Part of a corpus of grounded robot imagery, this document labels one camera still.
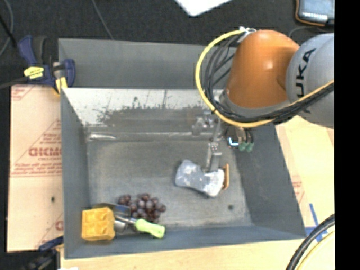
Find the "yellow cable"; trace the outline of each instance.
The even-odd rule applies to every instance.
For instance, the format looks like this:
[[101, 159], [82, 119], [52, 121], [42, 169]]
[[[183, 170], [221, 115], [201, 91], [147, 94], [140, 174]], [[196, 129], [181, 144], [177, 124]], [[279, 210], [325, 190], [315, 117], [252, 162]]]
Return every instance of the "yellow cable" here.
[[299, 264], [297, 270], [304, 269], [304, 266], [309, 262], [311, 257], [314, 257], [327, 243], [331, 242], [335, 238], [335, 230], [326, 235], [313, 249], [305, 256], [305, 258]]
[[[205, 95], [205, 92], [201, 86], [201, 80], [200, 80], [200, 69], [201, 69], [201, 65], [203, 63], [203, 60], [205, 58], [205, 56], [208, 54], [208, 52], [219, 42], [221, 42], [222, 40], [225, 40], [226, 38], [229, 38], [231, 36], [235, 36], [235, 35], [240, 35], [243, 32], [245, 32], [246, 29], [241, 29], [241, 30], [234, 30], [228, 33], [225, 33], [221, 36], [219, 36], [218, 38], [216, 38], [215, 40], [213, 40], [209, 45], [207, 45], [205, 47], [205, 49], [203, 50], [203, 52], [201, 53], [197, 64], [196, 64], [196, 69], [195, 69], [195, 82], [196, 82], [196, 86], [197, 89], [199, 90], [200, 96], [201, 98], [204, 100], [204, 102], [206, 103], [206, 105], [211, 109], [211, 111], [213, 113], [215, 113], [220, 119], [222, 119], [223, 121], [225, 121], [226, 123], [236, 126], [236, 127], [243, 127], [243, 128], [253, 128], [253, 127], [258, 127], [261, 125], [265, 125], [267, 123], [270, 123], [272, 121], [275, 120], [275, 118], [273, 119], [267, 119], [267, 120], [261, 120], [261, 121], [256, 121], [256, 122], [239, 122], [239, 121], [234, 121], [231, 120], [230, 118], [225, 117], [224, 115], [222, 115], [216, 108], [215, 106], [209, 101], [209, 99], [207, 98], [207, 96]], [[291, 103], [289, 106], [292, 106], [298, 102], [301, 102], [305, 99], [307, 99], [308, 97], [310, 97], [311, 95], [316, 94], [317, 92], [319, 92], [320, 90], [324, 89], [325, 87], [327, 87], [328, 85], [334, 83], [334, 80], [329, 81], [328, 83], [326, 83], [325, 85], [319, 87], [318, 89], [312, 91], [311, 93], [305, 95], [304, 97], [302, 97], [301, 99], [298, 99], [297, 101]]]

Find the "cardboard sheet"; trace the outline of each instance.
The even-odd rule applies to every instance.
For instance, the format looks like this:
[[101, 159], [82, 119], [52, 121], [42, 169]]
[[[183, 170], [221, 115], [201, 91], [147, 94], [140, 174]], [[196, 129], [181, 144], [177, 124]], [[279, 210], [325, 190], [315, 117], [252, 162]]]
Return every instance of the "cardboard sheet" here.
[[13, 86], [10, 131], [7, 251], [35, 250], [63, 230], [60, 96]]

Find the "electronic device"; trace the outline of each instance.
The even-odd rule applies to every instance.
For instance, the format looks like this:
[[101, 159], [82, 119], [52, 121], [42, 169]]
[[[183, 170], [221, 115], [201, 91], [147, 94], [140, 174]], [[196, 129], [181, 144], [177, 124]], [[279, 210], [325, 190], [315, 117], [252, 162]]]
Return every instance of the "electronic device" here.
[[335, 25], [335, 0], [296, 0], [295, 18], [305, 24]]

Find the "kuka logo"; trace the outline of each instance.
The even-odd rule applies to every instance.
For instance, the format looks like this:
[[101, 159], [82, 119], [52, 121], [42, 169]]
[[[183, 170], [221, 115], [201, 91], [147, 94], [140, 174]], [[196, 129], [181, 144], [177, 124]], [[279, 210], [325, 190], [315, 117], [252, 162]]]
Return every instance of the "kuka logo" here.
[[29, 149], [29, 155], [31, 157], [42, 157], [42, 156], [60, 156], [61, 148], [59, 147], [33, 147]]
[[302, 98], [304, 97], [304, 72], [306, 70], [306, 67], [308, 66], [309, 60], [310, 60], [310, 55], [316, 50], [316, 48], [311, 49], [307, 52], [305, 52], [304, 56], [303, 56], [303, 60], [305, 61], [305, 66], [302, 67], [301, 64], [299, 64], [299, 68], [298, 68], [298, 75], [296, 76], [296, 87], [300, 88], [300, 94], [298, 94], [298, 98]]

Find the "yellow clamp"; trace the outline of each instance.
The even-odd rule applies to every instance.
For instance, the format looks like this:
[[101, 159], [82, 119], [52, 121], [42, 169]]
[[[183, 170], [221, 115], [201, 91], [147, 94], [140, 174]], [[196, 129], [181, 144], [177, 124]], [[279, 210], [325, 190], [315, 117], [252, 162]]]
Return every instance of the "yellow clamp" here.
[[60, 93], [62, 88], [67, 88], [68, 87], [68, 83], [66, 82], [65, 77], [61, 77], [59, 79], [56, 79], [55, 80], [55, 85], [56, 85], [57, 93]]

